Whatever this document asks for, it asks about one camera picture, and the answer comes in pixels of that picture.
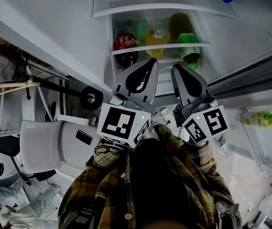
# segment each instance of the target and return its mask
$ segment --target black wheel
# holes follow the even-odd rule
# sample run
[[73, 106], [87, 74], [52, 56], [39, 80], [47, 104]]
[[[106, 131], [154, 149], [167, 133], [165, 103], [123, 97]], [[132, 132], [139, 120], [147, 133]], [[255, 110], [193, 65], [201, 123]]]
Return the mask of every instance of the black wheel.
[[96, 110], [103, 103], [103, 93], [91, 86], [88, 86], [82, 91], [80, 102], [84, 109], [89, 111]]

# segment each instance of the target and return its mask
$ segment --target juice bottle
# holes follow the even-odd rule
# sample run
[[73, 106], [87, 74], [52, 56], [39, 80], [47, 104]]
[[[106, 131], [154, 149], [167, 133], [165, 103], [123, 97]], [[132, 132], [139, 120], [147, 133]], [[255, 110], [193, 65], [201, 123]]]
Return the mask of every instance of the juice bottle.
[[[171, 16], [170, 30], [177, 43], [198, 43], [191, 21], [184, 13], [175, 13]], [[183, 47], [178, 50], [180, 57], [188, 63], [188, 67], [197, 69], [197, 61], [201, 54], [200, 47]]]
[[[170, 40], [170, 33], [162, 27], [150, 27], [145, 36], [146, 46], [168, 44]], [[159, 58], [164, 55], [165, 49], [150, 49], [146, 52], [152, 58]]]

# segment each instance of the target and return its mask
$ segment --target refrigerator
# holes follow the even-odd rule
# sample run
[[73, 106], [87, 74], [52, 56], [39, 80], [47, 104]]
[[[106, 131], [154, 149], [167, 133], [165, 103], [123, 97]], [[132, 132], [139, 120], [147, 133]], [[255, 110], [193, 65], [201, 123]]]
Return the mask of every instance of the refrigerator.
[[[272, 167], [272, 128], [239, 121], [243, 111], [272, 112], [272, 0], [0, 0], [0, 37], [107, 96], [122, 72], [115, 56], [130, 52], [113, 48], [118, 27], [168, 28], [176, 12], [189, 16], [199, 43], [164, 46], [154, 104], [178, 103], [171, 67], [186, 63], [177, 48], [200, 46], [196, 71], [225, 106], [232, 151]], [[132, 49], [138, 61], [146, 49]]]

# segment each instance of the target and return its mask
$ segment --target chair backrest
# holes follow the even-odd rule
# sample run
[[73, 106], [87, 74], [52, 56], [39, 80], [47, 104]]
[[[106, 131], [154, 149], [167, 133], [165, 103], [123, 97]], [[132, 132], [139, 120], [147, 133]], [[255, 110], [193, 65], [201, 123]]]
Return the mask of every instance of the chair backrest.
[[20, 152], [20, 139], [14, 136], [0, 137], [0, 153], [15, 157]]
[[59, 132], [61, 121], [23, 121], [20, 130], [20, 154], [27, 173], [39, 173], [60, 167]]

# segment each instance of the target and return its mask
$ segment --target plaid shirt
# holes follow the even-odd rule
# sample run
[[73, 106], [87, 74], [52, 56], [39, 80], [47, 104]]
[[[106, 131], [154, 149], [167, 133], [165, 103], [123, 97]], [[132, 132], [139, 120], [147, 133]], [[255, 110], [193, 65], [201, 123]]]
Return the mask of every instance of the plaid shirt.
[[[200, 214], [200, 220], [194, 222], [196, 228], [217, 228], [219, 211], [229, 211], [234, 201], [216, 172], [210, 144], [189, 145], [163, 125], [154, 128], [167, 153], [169, 167], [185, 184], [185, 192]], [[129, 149], [120, 155], [108, 152], [91, 157], [86, 171], [76, 178], [63, 198], [58, 213], [60, 229], [136, 228], [130, 179], [134, 152], [135, 149]], [[235, 211], [231, 217], [239, 228], [240, 214]]]

